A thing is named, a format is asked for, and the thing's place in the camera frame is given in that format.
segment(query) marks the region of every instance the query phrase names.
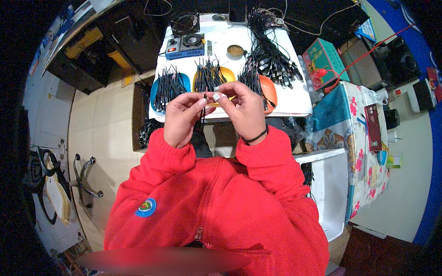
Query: black bracelet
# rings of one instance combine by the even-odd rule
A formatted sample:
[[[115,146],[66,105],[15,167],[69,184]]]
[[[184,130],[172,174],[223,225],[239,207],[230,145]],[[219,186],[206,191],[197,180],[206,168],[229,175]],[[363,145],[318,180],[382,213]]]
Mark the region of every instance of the black bracelet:
[[[266,134],[269,132],[269,126],[266,124],[266,130],[264,130],[263,132],[261,132],[261,134],[259,134],[257,137],[251,139],[251,140],[245,140],[244,137],[241,136],[241,139],[246,142],[246,143],[251,143],[253,141],[258,140],[262,135]]]

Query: hand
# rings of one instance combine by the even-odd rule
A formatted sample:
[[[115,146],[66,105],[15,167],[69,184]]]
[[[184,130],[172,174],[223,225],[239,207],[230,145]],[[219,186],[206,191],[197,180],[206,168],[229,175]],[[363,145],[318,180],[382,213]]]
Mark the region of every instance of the hand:
[[[201,110],[212,99],[213,92],[204,93],[187,92],[170,101],[166,107],[166,121],[164,123],[164,141],[171,147],[183,148],[192,138],[193,128],[200,119]],[[206,109],[206,115],[215,111],[216,107]]]
[[[218,98],[217,102],[229,116],[238,134],[244,139],[251,140],[266,130],[262,97],[238,81],[220,85],[219,93],[229,97],[236,95],[232,101],[229,101],[229,98],[225,96],[218,98],[219,94],[214,98]],[[250,145],[258,144],[266,136],[267,134],[264,134],[251,142]]]

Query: blue plastic tray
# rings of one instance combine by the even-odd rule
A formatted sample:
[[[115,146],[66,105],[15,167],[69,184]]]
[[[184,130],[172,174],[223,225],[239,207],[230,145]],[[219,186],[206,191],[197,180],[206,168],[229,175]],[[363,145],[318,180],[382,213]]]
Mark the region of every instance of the blue plastic tray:
[[[181,83],[183,84],[184,88],[187,90],[187,92],[190,92],[191,80],[189,79],[189,77],[186,74],[179,73],[179,75],[181,77]],[[152,85],[152,88],[150,89],[150,107],[155,112],[157,112],[157,111],[155,110],[155,108],[153,106],[153,101],[155,100],[157,91],[158,91],[158,79],[156,79],[156,81]]]

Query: zipper pull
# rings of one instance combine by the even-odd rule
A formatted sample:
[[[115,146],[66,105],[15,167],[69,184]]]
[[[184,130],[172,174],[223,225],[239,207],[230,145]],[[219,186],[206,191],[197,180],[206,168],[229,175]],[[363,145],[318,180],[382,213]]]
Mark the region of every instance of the zipper pull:
[[[196,229],[195,240],[199,242],[202,236],[202,227]]]

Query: fingernail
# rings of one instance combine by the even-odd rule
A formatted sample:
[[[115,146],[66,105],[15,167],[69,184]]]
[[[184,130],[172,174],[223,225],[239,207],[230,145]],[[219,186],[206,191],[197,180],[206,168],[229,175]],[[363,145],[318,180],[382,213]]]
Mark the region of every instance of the fingernail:
[[[199,107],[203,108],[203,107],[205,107],[206,105],[207,105],[207,100],[206,100],[206,99],[201,98],[201,99],[198,100],[198,106],[199,106]]]
[[[213,99],[214,99],[216,102],[218,101],[219,98],[222,98],[222,97],[227,97],[227,95],[225,95],[225,94],[223,94],[223,93],[220,93],[220,92],[216,92],[216,93],[213,95]]]

